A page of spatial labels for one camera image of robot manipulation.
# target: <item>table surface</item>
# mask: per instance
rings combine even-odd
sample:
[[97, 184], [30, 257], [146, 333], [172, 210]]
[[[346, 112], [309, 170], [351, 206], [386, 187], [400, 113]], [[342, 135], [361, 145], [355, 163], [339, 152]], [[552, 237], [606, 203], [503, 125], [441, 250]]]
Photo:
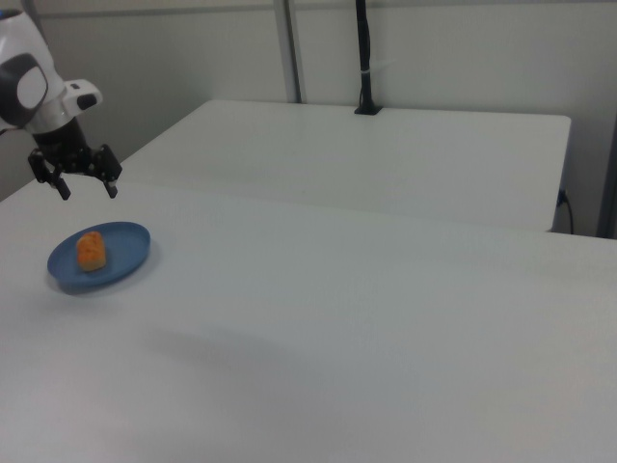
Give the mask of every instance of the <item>table surface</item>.
[[568, 118], [353, 109], [209, 101], [129, 157], [121, 182], [551, 229]]
[[[70, 187], [0, 203], [3, 461], [614, 461], [614, 242]], [[62, 292], [51, 251], [116, 220], [144, 266]]]

